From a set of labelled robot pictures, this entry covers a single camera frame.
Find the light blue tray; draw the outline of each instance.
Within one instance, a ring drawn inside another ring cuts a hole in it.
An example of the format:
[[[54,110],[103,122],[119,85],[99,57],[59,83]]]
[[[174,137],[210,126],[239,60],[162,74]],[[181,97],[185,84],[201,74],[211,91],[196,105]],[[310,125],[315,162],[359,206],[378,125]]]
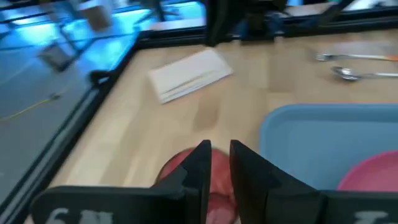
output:
[[[361,161],[398,150],[398,105],[289,105],[260,128],[260,155],[319,190]]]

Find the pink plate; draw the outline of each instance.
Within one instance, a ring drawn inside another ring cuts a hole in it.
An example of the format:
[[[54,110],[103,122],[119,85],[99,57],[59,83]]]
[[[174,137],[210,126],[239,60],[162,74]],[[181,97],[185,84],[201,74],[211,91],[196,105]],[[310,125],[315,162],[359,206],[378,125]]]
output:
[[[398,192],[398,151],[384,152],[351,169],[338,190]]]

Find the white napkin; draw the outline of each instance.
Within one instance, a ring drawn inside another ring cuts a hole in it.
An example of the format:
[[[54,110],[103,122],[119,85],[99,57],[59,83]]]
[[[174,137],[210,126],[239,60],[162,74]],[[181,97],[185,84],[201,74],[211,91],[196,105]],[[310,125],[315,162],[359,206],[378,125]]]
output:
[[[151,70],[149,77],[161,103],[193,92],[233,70],[214,49],[206,49],[161,68]]]

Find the wooden countertop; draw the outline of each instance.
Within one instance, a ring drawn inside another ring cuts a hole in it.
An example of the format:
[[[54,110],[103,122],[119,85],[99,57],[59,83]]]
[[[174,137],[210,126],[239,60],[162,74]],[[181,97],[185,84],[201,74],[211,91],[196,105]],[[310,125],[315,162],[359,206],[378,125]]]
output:
[[[322,52],[398,54],[398,30],[285,39],[276,44],[221,44],[234,73],[187,96],[160,104],[148,71],[203,46],[141,50],[103,103],[52,182],[55,185],[148,187],[174,154],[210,139],[225,152],[238,139],[257,150],[267,113],[292,103],[398,103],[398,79],[350,83],[333,76],[340,65],[361,72],[396,72],[371,60],[315,62]]]

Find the spoon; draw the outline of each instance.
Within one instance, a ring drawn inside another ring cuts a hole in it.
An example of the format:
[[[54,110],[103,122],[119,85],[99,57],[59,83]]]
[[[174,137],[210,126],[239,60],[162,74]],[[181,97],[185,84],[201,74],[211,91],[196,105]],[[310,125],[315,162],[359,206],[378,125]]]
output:
[[[377,78],[377,77],[397,77],[398,73],[354,73],[350,68],[333,67],[331,68],[340,78],[348,81],[358,81],[362,78]]]
[[[318,60],[320,62],[327,62],[327,61],[336,60],[336,59],[349,59],[349,58],[388,60],[388,61],[398,62],[398,56],[348,55],[348,54],[332,55],[332,54],[321,54],[321,53],[315,54],[315,60]]]

